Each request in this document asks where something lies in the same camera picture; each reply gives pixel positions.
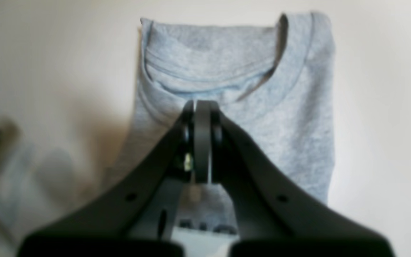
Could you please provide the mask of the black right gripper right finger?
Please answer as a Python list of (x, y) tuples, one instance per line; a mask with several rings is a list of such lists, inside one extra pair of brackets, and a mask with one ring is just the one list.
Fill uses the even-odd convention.
[(393, 257), (382, 235), (310, 197), (253, 139), (203, 102), (203, 182), (233, 200), (240, 241), (230, 257)]

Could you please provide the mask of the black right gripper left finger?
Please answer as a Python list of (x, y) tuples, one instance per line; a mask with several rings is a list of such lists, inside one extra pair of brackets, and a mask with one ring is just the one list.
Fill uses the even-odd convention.
[(183, 161), (193, 145), (194, 103), (112, 189), (29, 235), (18, 257), (182, 257), (170, 241), (178, 199), (190, 174)]

